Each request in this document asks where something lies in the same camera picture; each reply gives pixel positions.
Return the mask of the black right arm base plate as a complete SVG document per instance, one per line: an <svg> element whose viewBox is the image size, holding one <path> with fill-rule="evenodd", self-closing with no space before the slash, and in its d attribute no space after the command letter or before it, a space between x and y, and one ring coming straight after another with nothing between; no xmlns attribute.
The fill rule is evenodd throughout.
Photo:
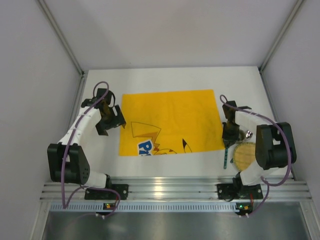
<svg viewBox="0 0 320 240"><path fill-rule="evenodd" d="M220 183L216 185L219 200L231 202L232 200L262 200L264 198L260 184L252 186L235 186L233 183Z"/></svg>

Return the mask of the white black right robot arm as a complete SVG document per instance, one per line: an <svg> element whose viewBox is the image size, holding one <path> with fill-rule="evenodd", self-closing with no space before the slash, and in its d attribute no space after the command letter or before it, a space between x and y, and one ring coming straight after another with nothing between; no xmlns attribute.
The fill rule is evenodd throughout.
<svg viewBox="0 0 320 240"><path fill-rule="evenodd" d="M255 113L248 106L237 106L234 100L220 96L226 121L223 122L222 141L229 149L239 142L240 128L244 127L255 136L254 160L247 169L241 170L232 179L231 194L240 199L257 193L260 183L271 187L266 177L273 171L286 168L283 179L275 183L278 187L289 178L292 164L297 160L291 125L275 122L269 117Z"/></svg>

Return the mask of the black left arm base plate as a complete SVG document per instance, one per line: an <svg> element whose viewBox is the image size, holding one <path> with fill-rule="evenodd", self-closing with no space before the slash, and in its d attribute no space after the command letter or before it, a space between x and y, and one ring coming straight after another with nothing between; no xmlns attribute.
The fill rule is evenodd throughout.
<svg viewBox="0 0 320 240"><path fill-rule="evenodd" d="M112 184L111 191L103 189L89 188L85 191L85 200L116 200L119 199L117 192L120 195L120 200L126 200L129 193L128 184Z"/></svg>

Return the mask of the yellow printed cloth placemat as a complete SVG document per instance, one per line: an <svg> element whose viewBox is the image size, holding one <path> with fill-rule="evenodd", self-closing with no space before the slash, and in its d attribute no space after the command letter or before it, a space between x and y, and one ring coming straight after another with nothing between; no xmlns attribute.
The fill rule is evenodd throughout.
<svg viewBox="0 0 320 240"><path fill-rule="evenodd" d="M124 94L122 157L224 150L222 122L212 89Z"/></svg>

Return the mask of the round woven yellow plate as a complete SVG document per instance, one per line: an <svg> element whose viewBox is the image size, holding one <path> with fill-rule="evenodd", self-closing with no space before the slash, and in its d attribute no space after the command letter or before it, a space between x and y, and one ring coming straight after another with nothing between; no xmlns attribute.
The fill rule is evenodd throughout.
<svg viewBox="0 0 320 240"><path fill-rule="evenodd" d="M239 172L246 170L256 160L256 144L243 142L238 144L232 154L232 162Z"/></svg>

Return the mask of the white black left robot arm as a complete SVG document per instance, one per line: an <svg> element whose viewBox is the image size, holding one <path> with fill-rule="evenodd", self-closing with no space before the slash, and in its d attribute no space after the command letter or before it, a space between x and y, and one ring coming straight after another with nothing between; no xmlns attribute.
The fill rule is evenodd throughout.
<svg viewBox="0 0 320 240"><path fill-rule="evenodd" d="M96 89L96 95L85 99L74 123L58 143L47 148L50 178L87 187L112 187L111 177L94 170L97 156L85 153L90 134L107 136L110 129L125 127L126 121L114 93L106 88Z"/></svg>

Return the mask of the fork with teal handle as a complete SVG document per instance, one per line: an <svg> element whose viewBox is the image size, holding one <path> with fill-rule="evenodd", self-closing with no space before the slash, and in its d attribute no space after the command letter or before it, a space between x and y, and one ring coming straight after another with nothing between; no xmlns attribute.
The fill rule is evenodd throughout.
<svg viewBox="0 0 320 240"><path fill-rule="evenodd" d="M230 144L229 143L224 143L224 159L223 159L223 169L226 170L227 169L227 164L228 164L228 153L229 153L229 147Z"/></svg>

